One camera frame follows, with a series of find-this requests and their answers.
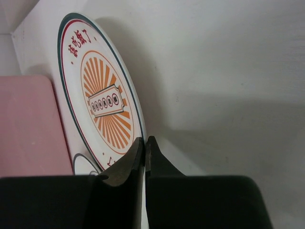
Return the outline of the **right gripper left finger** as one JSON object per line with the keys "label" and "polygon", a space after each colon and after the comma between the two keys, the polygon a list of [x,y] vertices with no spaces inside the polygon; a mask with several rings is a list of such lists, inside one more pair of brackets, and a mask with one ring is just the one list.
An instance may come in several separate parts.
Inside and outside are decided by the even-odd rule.
{"label": "right gripper left finger", "polygon": [[144,142],[98,175],[4,177],[3,229],[136,229],[141,224]]}

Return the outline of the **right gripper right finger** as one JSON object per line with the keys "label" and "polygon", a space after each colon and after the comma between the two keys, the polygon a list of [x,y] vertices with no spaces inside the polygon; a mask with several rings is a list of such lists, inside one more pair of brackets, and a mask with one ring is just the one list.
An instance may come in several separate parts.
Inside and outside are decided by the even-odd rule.
{"label": "right gripper right finger", "polygon": [[150,136],[145,194],[152,229],[270,229],[258,185],[246,176],[186,176]]}

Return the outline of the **orange sunburst plate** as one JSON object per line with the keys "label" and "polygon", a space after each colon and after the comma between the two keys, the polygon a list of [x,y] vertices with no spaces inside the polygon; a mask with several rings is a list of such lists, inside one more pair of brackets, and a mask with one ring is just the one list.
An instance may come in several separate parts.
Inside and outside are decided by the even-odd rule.
{"label": "orange sunburst plate", "polygon": [[136,138],[146,138],[132,78],[108,34],[81,13],[62,19],[57,53],[72,119],[94,162],[105,170]]}

